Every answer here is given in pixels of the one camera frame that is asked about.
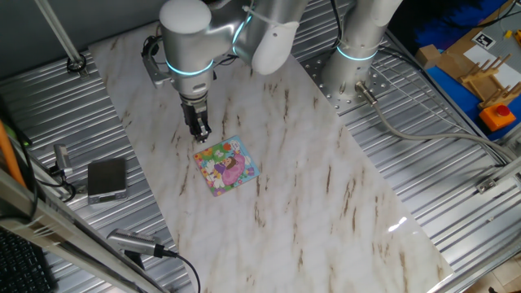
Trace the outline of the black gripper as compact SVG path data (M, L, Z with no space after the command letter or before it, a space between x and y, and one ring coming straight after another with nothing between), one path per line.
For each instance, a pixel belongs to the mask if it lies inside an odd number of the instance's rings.
M182 100L185 122L190 134L197 142L206 142L212 132L208 124L208 103L206 99L196 102Z

